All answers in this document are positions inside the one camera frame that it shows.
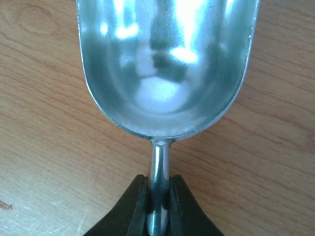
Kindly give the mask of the silver metal scoop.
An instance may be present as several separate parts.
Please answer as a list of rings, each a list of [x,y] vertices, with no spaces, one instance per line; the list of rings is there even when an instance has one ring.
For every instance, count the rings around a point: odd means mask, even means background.
[[[153,146],[145,228],[163,236],[169,149],[235,101],[252,49],[257,0],[79,0],[83,72],[101,112]]]

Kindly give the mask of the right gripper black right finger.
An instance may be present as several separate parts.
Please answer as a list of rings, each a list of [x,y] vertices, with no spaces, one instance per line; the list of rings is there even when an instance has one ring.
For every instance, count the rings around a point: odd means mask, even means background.
[[[170,178],[169,236],[221,236],[181,175]]]

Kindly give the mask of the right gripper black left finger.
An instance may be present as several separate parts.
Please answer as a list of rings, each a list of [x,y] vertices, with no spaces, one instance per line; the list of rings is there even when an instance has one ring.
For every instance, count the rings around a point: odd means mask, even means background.
[[[85,236],[147,236],[148,177],[137,175],[114,207]]]

